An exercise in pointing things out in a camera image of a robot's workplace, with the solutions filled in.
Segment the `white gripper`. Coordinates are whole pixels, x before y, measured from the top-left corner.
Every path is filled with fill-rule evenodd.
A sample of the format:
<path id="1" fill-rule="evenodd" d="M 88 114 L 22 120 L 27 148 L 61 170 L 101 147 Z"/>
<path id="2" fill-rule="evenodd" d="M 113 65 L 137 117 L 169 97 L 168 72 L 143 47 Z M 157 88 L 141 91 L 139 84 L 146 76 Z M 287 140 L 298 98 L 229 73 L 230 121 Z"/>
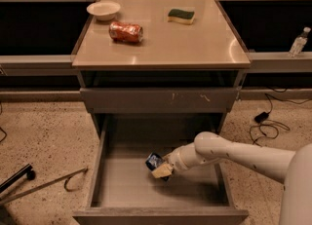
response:
<path id="1" fill-rule="evenodd" d="M 173 171 L 185 171 L 188 170 L 188 166 L 181 158 L 181 149 L 176 148 L 171 153 L 165 155 L 163 159 L 166 163 L 160 165 L 155 170 L 151 171 L 155 178 L 162 178 L 171 176 Z"/>

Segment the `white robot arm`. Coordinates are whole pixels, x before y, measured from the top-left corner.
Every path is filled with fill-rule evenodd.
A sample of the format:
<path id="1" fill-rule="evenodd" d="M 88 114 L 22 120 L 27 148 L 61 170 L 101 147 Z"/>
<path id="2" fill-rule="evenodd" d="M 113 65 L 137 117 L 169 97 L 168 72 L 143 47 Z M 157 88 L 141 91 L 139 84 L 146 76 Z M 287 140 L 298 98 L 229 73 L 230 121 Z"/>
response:
<path id="1" fill-rule="evenodd" d="M 145 164 L 156 178 L 221 159 L 251 169 L 284 186 L 279 225 L 312 225 L 312 144 L 296 151 L 227 140 L 203 131 L 194 141 L 161 157 L 148 156 Z"/>

